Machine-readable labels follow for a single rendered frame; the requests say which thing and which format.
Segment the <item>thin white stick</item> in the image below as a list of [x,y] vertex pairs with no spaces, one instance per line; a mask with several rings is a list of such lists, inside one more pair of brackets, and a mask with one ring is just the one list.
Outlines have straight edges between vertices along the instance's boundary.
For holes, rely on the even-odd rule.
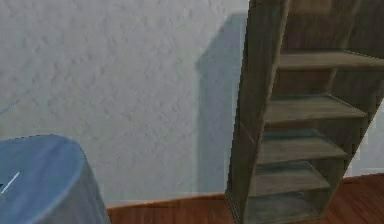
[[9,188],[9,186],[14,182],[14,180],[19,176],[20,172],[17,172],[13,178],[2,188],[0,194],[4,194],[5,191]]

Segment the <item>blue round cloth-covered table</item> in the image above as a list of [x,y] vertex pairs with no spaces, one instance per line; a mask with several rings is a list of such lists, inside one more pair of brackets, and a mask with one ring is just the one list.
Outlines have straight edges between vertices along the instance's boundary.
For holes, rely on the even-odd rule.
[[58,135],[0,141],[0,224],[111,224],[82,147]]

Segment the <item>brown wooden bookshelf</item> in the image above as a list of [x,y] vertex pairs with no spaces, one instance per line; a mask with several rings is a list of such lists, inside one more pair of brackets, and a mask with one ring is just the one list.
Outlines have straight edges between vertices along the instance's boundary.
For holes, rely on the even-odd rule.
[[249,0],[226,199],[323,218],[384,99],[384,0]]

